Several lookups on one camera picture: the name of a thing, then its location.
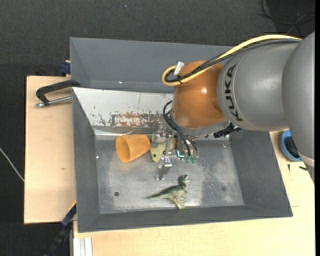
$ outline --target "black clamp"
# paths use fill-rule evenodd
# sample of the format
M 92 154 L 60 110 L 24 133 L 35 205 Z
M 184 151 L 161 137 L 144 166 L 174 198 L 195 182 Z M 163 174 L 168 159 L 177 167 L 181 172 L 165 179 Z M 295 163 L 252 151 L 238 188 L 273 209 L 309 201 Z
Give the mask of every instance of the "black clamp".
M 54 99 L 54 100 L 48 100 L 47 97 L 45 96 L 45 94 L 55 92 L 58 90 L 62 90 L 62 89 L 68 88 L 68 87 L 80 87 L 80 84 L 76 80 L 67 80 L 67 81 L 58 82 L 58 83 L 54 83 L 54 84 L 39 88 L 36 91 L 35 95 L 39 98 L 39 100 L 42 101 L 42 103 L 38 103 L 35 106 L 36 107 L 44 107 L 44 106 L 48 106 L 48 105 L 51 105 L 54 103 L 71 100 L 71 98 L 72 98 L 71 96 L 58 98 L 58 99 Z

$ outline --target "rust stain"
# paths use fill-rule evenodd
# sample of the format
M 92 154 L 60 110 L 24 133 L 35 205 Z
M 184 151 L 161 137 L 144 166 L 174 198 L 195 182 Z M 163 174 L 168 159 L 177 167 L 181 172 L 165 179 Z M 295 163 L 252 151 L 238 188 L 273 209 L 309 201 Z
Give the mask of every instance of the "rust stain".
M 120 127 L 150 127 L 156 128 L 159 124 L 164 123 L 164 119 L 161 113 L 137 113 L 137 112 L 111 112 L 108 123 L 111 126 Z

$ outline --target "blue object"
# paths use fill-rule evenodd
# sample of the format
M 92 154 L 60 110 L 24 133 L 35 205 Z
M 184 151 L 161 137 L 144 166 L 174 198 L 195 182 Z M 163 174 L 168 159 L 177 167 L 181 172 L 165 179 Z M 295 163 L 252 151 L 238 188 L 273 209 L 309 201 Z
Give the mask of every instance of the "blue object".
M 60 71 L 65 74 L 71 74 L 71 64 L 68 62 L 63 62 L 60 65 Z
M 290 148 L 289 142 L 292 140 L 290 130 L 285 130 L 280 138 L 280 150 L 284 156 L 294 162 L 301 162 L 301 158 L 298 154 L 295 154 Z

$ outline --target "black cable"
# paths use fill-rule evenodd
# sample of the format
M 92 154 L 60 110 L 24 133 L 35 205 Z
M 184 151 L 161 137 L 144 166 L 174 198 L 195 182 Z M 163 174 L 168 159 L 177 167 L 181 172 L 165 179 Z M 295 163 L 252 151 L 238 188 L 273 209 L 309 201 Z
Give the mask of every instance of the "black cable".
M 294 38 L 292 38 L 292 39 L 269 40 L 269 41 L 260 42 L 260 43 L 258 43 L 258 44 L 251 45 L 251 46 L 249 46 L 249 47 L 240 49 L 240 50 L 238 50 L 238 51 L 236 51 L 236 52 L 234 52 L 234 53 L 232 53 L 232 54 L 230 54 L 230 55 L 227 55 L 227 56 L 225 56 L 225 57 L 219 58 L 221 55 L 223 55 L 223 54 L 226 53 L 226 52 L 224 52 L 224 53 L 221 53 L 221 54 L 219 54 L 219 55 L 217 55 L 217 56 L 214 56 L 214 57 L 208 59 L 205 63 L 201 64 L 200 66 L 198 66 L 197 68 L 195 68 L 194 70 L 192 70 L 191 72 L 189 72 L 188 74 L 183 75 L 183 76 L 177 76 L 177 78 L 174 78 L 174 79 L 171 79 L 171 80 L 168 79 L 168 76 L 171 75 L 171 74 L 174 72 L 174 69 L 173 69 L 173 70 L 170 70 L 170 71 L 165 75 L 164 80 L 165 80 L 166 82 L 168 82 L 168 83 L 174 83 L 174 82 L 180 82 L 180 83 L 181 83 L 181 80 L 182 80 L 182 79 L 186 79 L 186 78 L 188 78 L 188 77 L 190 77 L 190 76 L 192 76 L 192 75 L 194 75 L 194 74 L 196 74 L 196 73 L 198 73 L 198 72 L 200 72 L 200 71 L 202 71 L 202 70 L 204 70 L 204 69 L 206 69 L 206 68 L 208 68 L 208 67 L 210 67 L 210 66 L 213 66 L 213 65 L 216 64 L 216 63 L 219 63 L 219 62 L 221 62 L 221 61 L 224 61 L 224 60 L 226 60 L 226 59 L 228 59 L 228 58 L 230 58 L 230 57 L 233 57 L 233 56 L 235 56 L 235 55 L 237 55 L 237 54 L 240 54 L 240 53 L 243 53 L 243 52 L 245 52 L 245 51 L 252 50 L 252 49 L 254 49 L 254 48 L 258 48 L 258 47 L 262 47 L 262 46 L 272 45 L 272 44 L 300 43 L 300 42 L 301 42 L 301 40 L 299 40 L 299 39 L 294 39 Z
M 189 147 L 189 145 L 188 145 L 188 141 L 191 143 L 191 145 L 192 145 L 192 147 L 194 148 L 195 151 L 198 151 L 198 149 L 197 149 L 197 147 L 195 146 L 195 142 L 192 141 L 192 139 L 190 139 L 185 133 L 183 133 L 183 131 L 182 131 L 179 127 L 177 127 L 177 126 L 173 123 L 173 121 L 172 121 L 171 118 L 169 117 L 170 111 L 166 113 L 166 108 L 167 108 L 167 106 L 168 106 L 169 104 L 171 104 L 171 103 L 172 103 L 172 100 L 170 100 L 168 103 L 166 103 L 166 104 L 164 105 L 164 107 L 163 107 L 163 117 L 164 117 L 165 121 L 168 123 L 168 125 L 169 125 L 172 129 L 174 129 L 175 131 L 178 132 L 181 140 L 182 140 L 183 143 L 185 144 L 185 147 L 186 147 L 186 149 L 187 149 L 187 151 L 188 151 L 188 156 L 191 157 L 191 150 L 190 150 L 190 147 Z
M 304 17 L 306 17 L 306 16 L 309 15 L 309 14 L 315 14 L 315 12 L 314 12 L 314 11 L 308 12 L 308 13 L 302 15 L 300 18 L 298 18 L 297 21 L 293 24 L 293 26 L 288 30 L 288 32 L 286 33 L 286 35 L 288 35 L 288 34 L 291 32 L 291 30 L 293 30 L 294 28 L 296 28 L 296 29 L 298 30 L 297 26 L 300 25 L 300 24 L 299 24 L 299 21 L 301 21 Z M 306 22 L 312 21 L 315 17 L 316 17 L 316 15 L 314 15 L 313 18 L 308 19 Z
M 307 15 L 316 14 L 316 12 L 315 12 L 315 11 L 310 11 L 310 12 L 305 13 L 303 16 L 299 17 L 300 14 L 299 14 L 299 9 L 298 9 L 298 2 L 295 1 L 295 10 L 296 10 L 296 18 L 297 18 L 297 20 L 296 20 L 294 23 L 292 23 L 292 22 L 286 22 L 286 21 L 279 20 L 279 19 L 275 19 L 275 18 L 273 18 L 271 15 L 269 15 L 269 14 L 267 13 L 264 2 L 265 2 L 265 0 L 261 0 L 261 8 L 262 8 L 263 13 L 259 13 L 259 15 L 261 15 L 261 16 L 263 16 L 263 17 L 265 17 L 265 18 L 268 18 L 268 19 L 270 19 L 270 20 L 272 20 L 272 21 L 274 21 L 274 22 L 277 22 L 277 23 L 281 23 L 281 24 L 284 24 L 284 25 L 291 25 L 292 27 L 288 30 L 288 32 L 286 33 L 286 35 L 288 35 L 288 34 L 291 32 L 291 30 L 293 30 L 294 28 L 296 28 L 298 34 L 299 34 L 300 36 L 302 36 L 302 34 L 301 34 L 301 32 L 300 32 L 300 29 L 299 29 L 299 26 L 302 25 L 302 24 L 305 24 L 305 23 L 307 23 L 307 22 L 310 22 L 310 21 L 312 21 L 313 19 L 316 18 L 316 15 L 314 15 L 312 18 L 307 19 L 307 20 L 305 20 L 304 22 L 300 22 L 300 21 L 301 21 L 304 17 L 306 17 Z

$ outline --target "wooden board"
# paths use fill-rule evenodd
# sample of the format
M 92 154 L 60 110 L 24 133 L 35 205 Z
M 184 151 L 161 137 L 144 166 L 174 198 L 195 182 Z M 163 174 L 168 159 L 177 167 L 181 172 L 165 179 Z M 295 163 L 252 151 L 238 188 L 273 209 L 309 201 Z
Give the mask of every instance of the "wooden board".
M 71 100 L 36 108 L 40 87 L 69 77 L 28 76 L 26 80 L 24 223 L 60 222 L 76 199 Z M 71 95 L 52 92 L 49 100 Z

